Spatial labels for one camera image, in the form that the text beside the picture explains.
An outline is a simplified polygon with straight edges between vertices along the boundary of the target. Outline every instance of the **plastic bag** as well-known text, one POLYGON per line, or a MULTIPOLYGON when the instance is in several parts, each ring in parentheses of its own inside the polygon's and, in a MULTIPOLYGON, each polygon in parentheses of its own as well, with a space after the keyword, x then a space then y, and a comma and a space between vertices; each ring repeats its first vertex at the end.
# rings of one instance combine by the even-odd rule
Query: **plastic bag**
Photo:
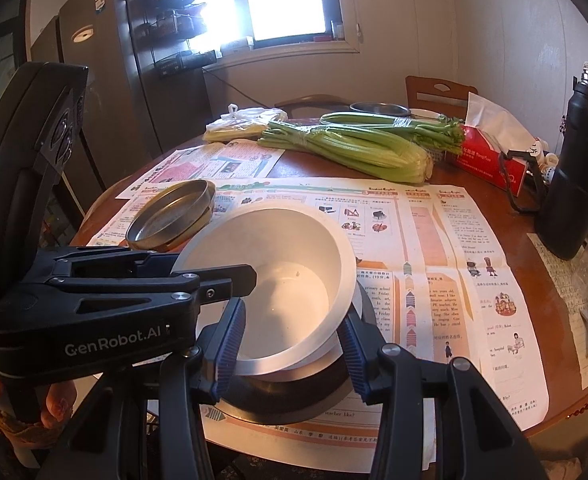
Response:
POLYGON ((205 142, 228 142, 234 139, 257 139, 270 121, 286 121, 287 114, 279 108, 245 108, 231 104, 228 114, 208 124, 203 140, 205 142))

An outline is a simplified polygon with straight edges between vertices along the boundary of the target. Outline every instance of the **refrigerator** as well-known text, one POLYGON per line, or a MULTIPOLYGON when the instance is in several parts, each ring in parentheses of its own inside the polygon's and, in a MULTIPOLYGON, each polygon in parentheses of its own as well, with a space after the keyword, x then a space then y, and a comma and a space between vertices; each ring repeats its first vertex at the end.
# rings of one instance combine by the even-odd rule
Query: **refrigerator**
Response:
POLYGON ((189 48, 149 34, 152 0, 68 0, 32 45, 32 59, 87 65, 85 113, 65 169, 86 213, 108 187, 212 122, 201 68, 161 76, 160 60, 189 48))

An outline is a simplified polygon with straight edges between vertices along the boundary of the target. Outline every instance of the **wooden chair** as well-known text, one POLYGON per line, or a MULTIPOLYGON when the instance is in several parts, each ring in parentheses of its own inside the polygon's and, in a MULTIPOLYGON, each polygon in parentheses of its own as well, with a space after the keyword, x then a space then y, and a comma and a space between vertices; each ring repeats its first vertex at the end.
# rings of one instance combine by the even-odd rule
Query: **wooden chair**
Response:
POLYGON ((469 92, 478 93, 473 86, 461 85, 446 79, 414 75, 408 75, 405 78, 405 86, 410 108, 431 110, 458 119, 464 119, 467 116, 469 92))
POLYGON ((280 108, 292 118, 292 113, 296 108, 327 108, 329 110, 349 110, 350 101, 328 94, 313 94, 276 103, 274 108, 280 108))

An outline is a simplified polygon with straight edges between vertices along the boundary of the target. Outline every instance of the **human hand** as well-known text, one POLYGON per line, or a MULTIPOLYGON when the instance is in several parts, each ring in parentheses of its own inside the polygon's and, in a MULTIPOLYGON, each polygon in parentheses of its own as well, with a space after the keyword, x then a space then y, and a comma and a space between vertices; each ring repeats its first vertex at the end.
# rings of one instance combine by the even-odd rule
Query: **human hand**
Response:
MULTIPOLYGON (((0 397, 3 395, 4 386, 0 381, 0 397)), ((51 431, 29 432, 30 435, 39 435, 40 442, 26 442, 24 438, 16 438, 18 434, 25 434, 24 425, 20 421, 9 420, 10 417, 0 411, 0 430, 18 447, 39 447, 40 444, 51 443, 53 433, 58 436, 63 425, 72 415, 72 407, 76 400, 76 387, 73 381, 64 381, 50 385, 45 398, 45 405, 40 412, 40 425, 42 429, 51 431)))

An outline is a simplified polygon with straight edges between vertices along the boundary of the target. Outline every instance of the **celery bundle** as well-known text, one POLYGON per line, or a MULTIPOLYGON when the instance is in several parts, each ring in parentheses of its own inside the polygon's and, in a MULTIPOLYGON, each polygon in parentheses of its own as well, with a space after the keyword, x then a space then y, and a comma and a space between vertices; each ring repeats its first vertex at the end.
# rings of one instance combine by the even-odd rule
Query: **celery bundle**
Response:
POLYGON ((260 146, 316 153, 343 166, 390 182, 419 184, 433 162, 420 146, 382 130, 342 124, 295 126, 270 121, 260 146))
POLYGON ((384 131, 411 140, 423 148, 445 150, 460 155, 464 131, 458 119, 440 116, 439 122, 391 117, 361 112, 334 112, 321 117, 321 124, 350 124, 361 128, 384 131))

